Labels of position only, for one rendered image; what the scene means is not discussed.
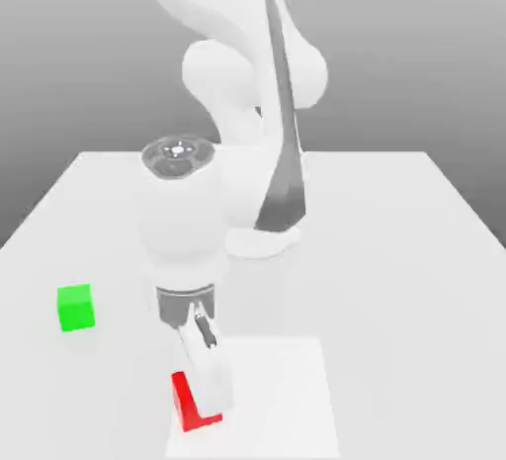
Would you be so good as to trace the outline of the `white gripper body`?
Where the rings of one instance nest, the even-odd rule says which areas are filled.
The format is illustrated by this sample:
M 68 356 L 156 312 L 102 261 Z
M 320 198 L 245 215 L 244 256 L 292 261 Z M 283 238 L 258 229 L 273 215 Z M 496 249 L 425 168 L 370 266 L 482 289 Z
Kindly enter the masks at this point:
M 195 320 L 179 329 L 190 389 L 199 415 L 209 417 L 227 412 L 233 405 L 232 371 L 226 345 L 214 321 L 208 320 L 211 334 L 203 336 Z

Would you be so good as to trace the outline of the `small green cube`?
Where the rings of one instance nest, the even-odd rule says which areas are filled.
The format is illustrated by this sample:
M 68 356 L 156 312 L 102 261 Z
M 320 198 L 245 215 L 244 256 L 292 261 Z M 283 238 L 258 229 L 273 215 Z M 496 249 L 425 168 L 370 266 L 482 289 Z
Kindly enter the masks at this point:
M 63 332 L 95 326 L 95 309 L 90 284 L 58 288 L 56 308 Z

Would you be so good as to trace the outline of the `small red cube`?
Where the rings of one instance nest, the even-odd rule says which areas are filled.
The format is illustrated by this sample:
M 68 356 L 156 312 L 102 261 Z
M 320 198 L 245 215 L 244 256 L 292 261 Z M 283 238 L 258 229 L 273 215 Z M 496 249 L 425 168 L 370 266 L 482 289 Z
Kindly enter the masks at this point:
M 184 432 L 222 421 L 222 414 L 200 415 L 186 374 L 183 371 L 173 372 L 171 381 L 177 416 Z

